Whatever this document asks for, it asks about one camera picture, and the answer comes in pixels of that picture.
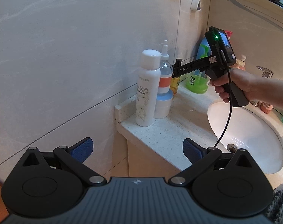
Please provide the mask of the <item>right forearm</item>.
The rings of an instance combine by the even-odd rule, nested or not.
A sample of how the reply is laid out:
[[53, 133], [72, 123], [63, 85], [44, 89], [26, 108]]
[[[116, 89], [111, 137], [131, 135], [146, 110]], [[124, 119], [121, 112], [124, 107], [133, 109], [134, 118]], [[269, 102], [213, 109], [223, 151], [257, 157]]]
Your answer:
[[253, 98], [283, 109], [283, 80], [261, 77], [257, 79]]

